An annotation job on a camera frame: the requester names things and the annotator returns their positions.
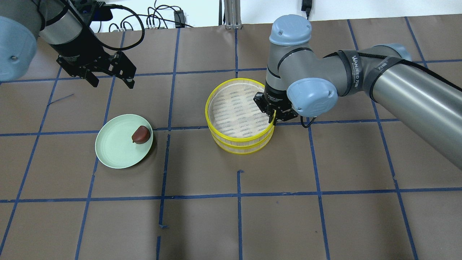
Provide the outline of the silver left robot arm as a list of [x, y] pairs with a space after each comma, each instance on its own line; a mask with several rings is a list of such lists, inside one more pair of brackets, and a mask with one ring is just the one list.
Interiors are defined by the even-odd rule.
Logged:
[[103, 43], [90, 28], [92, 21], [112, 19], [111, 10], [131, 9], [96, 0], [2, 0], [1, 1], [1, 81], [23, 77], [41, 38], [57, 53], [57, 63], [71, 77], [99, 85], [95, 72], [115, 76], [134, 87], [136, 66], [124, 54], [127, 47]]

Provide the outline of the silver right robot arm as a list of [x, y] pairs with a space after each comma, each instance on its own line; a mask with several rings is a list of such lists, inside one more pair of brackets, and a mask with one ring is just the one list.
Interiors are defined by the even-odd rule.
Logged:
[[272, 24], [264, 92], [253, 98], [269, 123], [318, 117], [339, 97], [363, 91], [461, 168], [460, 87], [412, 62], [397, 43], [319, 59], [309, 45], [311, 30], [309, 20], [295, 14]]

